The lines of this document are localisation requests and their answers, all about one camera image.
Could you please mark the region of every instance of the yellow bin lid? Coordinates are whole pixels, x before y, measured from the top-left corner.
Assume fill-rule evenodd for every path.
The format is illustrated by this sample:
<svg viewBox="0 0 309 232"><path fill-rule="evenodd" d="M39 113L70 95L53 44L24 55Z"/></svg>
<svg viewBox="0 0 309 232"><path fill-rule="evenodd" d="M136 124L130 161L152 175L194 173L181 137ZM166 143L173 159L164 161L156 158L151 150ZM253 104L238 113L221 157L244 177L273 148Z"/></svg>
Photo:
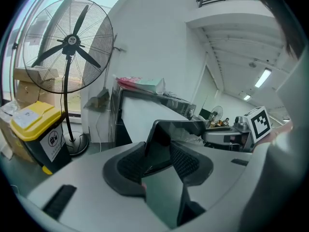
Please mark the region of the yellow bin lid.
<svg viewBox="0 0 309 232"><path fill-rule="evenodd" d="M61 112L54 106L37 101L20 110L11 119L10 126L23 141L36 140L61 117Z"/></svg>

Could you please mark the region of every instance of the ceiling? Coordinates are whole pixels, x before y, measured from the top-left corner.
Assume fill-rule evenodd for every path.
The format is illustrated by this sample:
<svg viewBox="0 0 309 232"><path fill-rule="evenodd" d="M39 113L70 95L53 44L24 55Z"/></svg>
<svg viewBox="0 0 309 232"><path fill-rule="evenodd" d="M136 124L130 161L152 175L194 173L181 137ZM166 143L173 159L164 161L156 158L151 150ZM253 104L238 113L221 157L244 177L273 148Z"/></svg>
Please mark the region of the ceiling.
<svg viewBox="0 0 309 232"><path fill-rule="evenodd" d="M202 27L212 48L223 81L224 92L254 106L265 106L283 122L285 110L276 90L295 66L284 50L279 29L246 23L221 23ZM272 70L260 88L254 85L265 68Z"/></svg>

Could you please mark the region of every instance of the white wall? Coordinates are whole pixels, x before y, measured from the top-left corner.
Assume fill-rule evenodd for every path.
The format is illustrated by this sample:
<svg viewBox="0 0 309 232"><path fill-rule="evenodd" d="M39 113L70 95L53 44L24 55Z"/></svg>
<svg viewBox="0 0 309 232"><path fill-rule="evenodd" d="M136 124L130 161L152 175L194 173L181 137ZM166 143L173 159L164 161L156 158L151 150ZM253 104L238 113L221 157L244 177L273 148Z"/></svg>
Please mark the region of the white wall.
<svg viewBox="0 0 309 232"><path fill-rule="evenodd" d="M242 101L238 98L227 94L221 94L218 99L215 101L215 106L222 106L223 108L223 116L221 120L229 118L229 124L233 125L236 116L242 116L246 114L248 111L255 108L255 106L247 103L246 101Z"/></svg>
<svg viewBox="0 0 309 232"><path fill-rule="evenodd" d="M212 110L215 102L216 92L217 86L208 68L206 67L193 101L193 104L197 106L194 112L195 115L199 115L202 108L208 111Z"/></svg>
<svg viewBox="0 0 309 232"><path fill-rule="evenodd" d="M197 8L196 0L119 0L109 12L115 46L126 52L114 51L108 71L110 93L117 76L164 77L166 88L192 102L205 67L206 52L184 18ZM82 107L89 97L103 87L104 75L82 90ZM84 132L92 131L99 114L82 111ZM98 120L102 142L108 140L108 115Z"/></svg>

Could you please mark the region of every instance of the fluorescent light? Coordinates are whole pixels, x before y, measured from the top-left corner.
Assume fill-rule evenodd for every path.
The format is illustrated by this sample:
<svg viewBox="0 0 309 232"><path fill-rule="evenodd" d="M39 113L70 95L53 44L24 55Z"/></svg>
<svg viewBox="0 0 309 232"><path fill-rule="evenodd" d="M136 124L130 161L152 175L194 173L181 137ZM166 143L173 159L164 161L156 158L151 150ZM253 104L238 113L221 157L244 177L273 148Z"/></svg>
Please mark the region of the fluorescent light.
<svg viewBox="0 0 309 232"><path fill-rule="evenodd" d="M271 115L269 115L269 117L270 117L271 119L277 121L277 122L278 122L279 124L281 124L282 126L284 125L284 124L282 123L282 121L277 120L275 117L272 117Z"/></svg>
<svg viewBox="0 0 309 232"><path fill-rule="evenodd" d="M260 77L260 79L257 81L257 83L255 84L256 87L260 87L262 86L262 84L266 81L266 79L270 76L271 74L271 70L265 68L264 73L262 74L262 76Z"/></svg>
<svg viewBox="0 0 309 232"><path fill-rule="evenodd" d="M251 96L250 95L247 95L245 98L243 98L245 101L246 100L248 100L248 99L250 99L251 98Z"/></svg>

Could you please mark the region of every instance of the fan blade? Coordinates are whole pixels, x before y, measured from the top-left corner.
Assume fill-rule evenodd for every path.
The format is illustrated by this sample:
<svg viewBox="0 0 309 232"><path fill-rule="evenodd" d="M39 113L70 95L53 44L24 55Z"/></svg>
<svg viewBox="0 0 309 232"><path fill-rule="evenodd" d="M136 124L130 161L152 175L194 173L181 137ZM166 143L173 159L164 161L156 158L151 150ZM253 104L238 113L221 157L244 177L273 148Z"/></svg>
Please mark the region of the fan blade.
<svg viewBox="0 0 309 232"><path fill-rule="evenodd" d="M83 24L83 21L85 19L85 16L86 16L86 13L88 11L88 7L89 5L86 5L83 9L83 11L81 12L81 14L79 15L77 21L76 21L76 24L75 24L75 27L74 27L74 30L73 30L73 34L74 35L77 35L79 29L81 28L82 24Z"/></svg>
<svg viewBox="0 0 309 232"><path fill-rule="evenodd" d="M89 63L93 64L94 66L101 68L101 66L96 62L88 53L86 53L83 49L77 47L76 51Z"/></svg>
<svg viewBox="0 0 309 232"><path fill-rule="evenodd" d="M34 61L31 67L34 67L36 65L39 65L43 60L50 57L52 54L56 53L57 51L61 50L63 47L65 47L66 44L60 44L57 46L54 46L53 48L50 48L46 52L43 52L40 56L38 56L37 60Z"/></svg>

